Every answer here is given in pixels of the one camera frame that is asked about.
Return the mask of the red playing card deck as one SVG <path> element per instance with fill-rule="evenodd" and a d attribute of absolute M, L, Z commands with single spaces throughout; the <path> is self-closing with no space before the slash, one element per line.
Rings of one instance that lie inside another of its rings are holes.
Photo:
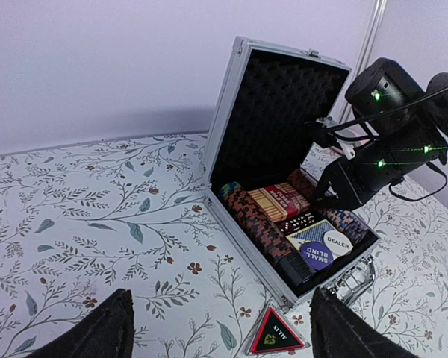
<path fill-rule="evenodd" d="M 294 219 L 310 209 L 308 200 L 289 183 L 279 183 L 247 192 L 272 222 Z"/>

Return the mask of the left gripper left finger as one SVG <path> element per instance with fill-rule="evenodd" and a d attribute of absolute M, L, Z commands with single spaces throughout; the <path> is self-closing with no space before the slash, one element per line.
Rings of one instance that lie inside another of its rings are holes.
<path fill-rule="evenodd" d="M 134 308 L 130 290 L 118 289 L 71 330 L 30 357 L 125 357 L 134 344 Z"/>

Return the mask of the triangular all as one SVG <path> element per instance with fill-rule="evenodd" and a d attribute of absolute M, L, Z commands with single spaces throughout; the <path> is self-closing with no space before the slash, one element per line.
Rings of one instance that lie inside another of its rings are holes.
<path fill-rule="evenodd" d="M 250 345 L 249 354 L 273 354 L 299 350 L 308 346 L 309 344 L 291 329 L 284 318 L 269 306 Z"/>

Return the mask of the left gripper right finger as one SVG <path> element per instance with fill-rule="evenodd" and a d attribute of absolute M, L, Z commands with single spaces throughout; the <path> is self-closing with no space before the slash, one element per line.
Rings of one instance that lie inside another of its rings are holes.
<path fill-rule="evenodd" d="M 410 358 L 415 355 L 384 337 L 327 289 L 310 304 L 311 346 L 319 358 Z"/>

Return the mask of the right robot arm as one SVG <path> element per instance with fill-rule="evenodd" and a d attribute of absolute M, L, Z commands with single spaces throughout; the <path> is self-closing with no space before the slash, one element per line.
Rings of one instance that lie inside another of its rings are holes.
<path fill-rule="evenodd" d="M 383 187 L 394 197 L 405 176 L 447 164 L 448 72 L 426 89 L 395 61 L 379 58 L 350 84 L 345 99 L 354 119 L 338 124 L 321 118 L 306 125 L 321 147 L 337 146 L 343 156 L 325 167 L 311 196 L 316 208 L 355 210 Z"/>

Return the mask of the aluminium poker case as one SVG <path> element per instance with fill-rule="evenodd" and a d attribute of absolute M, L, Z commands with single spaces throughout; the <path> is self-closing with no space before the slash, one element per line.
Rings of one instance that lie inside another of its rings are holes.
<path fill-rule="evenodd" d="M 319 286 L 335 286 L 360 263 L 372 267 L 378 236 L 370 229 L 350 254 L 293 290 L 218 192 L 230 182 L 246 191 L 285 182 L 313 146 L 304 123 L 330 114 L 349 73 L 346 64 L 313 50 L 237 37 L 217 100 L 202 160 L 205 205 L 283 310 L 307 301 Z"/>

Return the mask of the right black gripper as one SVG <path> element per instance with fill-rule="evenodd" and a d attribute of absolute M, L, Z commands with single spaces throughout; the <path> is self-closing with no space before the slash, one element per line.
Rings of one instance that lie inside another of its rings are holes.
<path fill-rule="evenodd" d="M 432 124 L 412 122 L 394 134 L 375 140 L 358 149 L 355 158 L 346 164 L 335 160 L 325 167 L 312 195 L 316 207 L 355 210 L 366 204 L 384 186 L 390 194 L 407 202 L 422 201 L 424 197 L 409 198 L 394 192 L 405 176 L 427 166 L 442 175 L 447 175 L 434 163 L 447 163 L 448 143 Z M 342 195 L 341 175 L 350 185 L 353 195 Z"/>

